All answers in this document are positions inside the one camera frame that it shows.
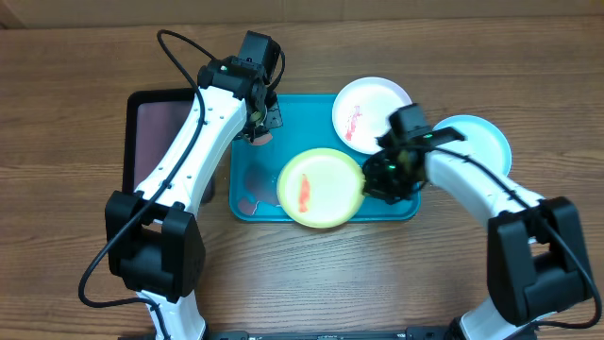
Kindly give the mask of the pink round sponge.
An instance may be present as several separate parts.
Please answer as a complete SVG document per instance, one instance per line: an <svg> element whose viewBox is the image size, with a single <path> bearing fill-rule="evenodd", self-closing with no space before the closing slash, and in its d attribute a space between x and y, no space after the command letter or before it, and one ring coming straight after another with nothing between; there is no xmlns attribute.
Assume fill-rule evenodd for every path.
<svg viewBox="0 0 604 340"><path fill-rule="evenodd" d="M273 135L271 133L266 133L264 135L256 137L250 144L254 146L266 145L273 140Z"/></svg>

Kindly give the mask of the yellow plate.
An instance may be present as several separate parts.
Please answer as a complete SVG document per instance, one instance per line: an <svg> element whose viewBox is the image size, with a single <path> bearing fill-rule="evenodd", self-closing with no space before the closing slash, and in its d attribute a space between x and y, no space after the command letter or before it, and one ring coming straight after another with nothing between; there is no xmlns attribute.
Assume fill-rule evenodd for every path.
<svg viewBox="0 0 604 340"><path fill-rule="evenodd" d="M296 223L330 229L349 221L364 200L364 175L350 156L314 148L293 157L277 179L277 199Z"/></svg>

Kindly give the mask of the light blue plate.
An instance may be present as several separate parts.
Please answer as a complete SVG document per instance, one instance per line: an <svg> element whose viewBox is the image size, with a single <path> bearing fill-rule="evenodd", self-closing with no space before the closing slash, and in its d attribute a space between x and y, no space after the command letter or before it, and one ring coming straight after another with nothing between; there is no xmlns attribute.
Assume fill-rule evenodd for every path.
<svg viewBox="0 0 604 340"><path fill-rule="evenodd" d="M434 130L454 128L466 137L478 158L494 172L507 176L512 169L512 149L502 131L474 115L454 115L434 126Z"/></svg>

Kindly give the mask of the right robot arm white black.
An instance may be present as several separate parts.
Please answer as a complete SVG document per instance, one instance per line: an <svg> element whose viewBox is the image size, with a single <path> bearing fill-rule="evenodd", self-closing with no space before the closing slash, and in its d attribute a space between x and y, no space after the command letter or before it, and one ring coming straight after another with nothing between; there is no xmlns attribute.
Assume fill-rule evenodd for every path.
<svg viewBox="0 0 604 340"><path fill-rule="evenodd" d="M430 182L453 196L487 229L489 296L455 319L449 339L510 339L543 326L589 329L603 313L578 210L567 198L545 199L473 155L469 140L452 127L424 135L389 131L381 149L362 166L366 195L394 204ZM591 299L587 322L549 320Z"/></svg>

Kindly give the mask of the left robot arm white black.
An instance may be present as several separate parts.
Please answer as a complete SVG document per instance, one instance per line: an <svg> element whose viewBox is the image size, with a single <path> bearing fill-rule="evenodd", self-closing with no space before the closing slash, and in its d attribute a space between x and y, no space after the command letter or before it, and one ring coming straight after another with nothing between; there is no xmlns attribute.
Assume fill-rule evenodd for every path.
<svg viewBox="0 0 604 340"><path fill-rule="evenodd" d="M254 142L280 126L275 58L213 59L201 68L184 125L133 193L115 192L105 209L100 256L152 316L158 339L201 339L194 289L206 250L196 215L210 178L236 138Z"/></svg>

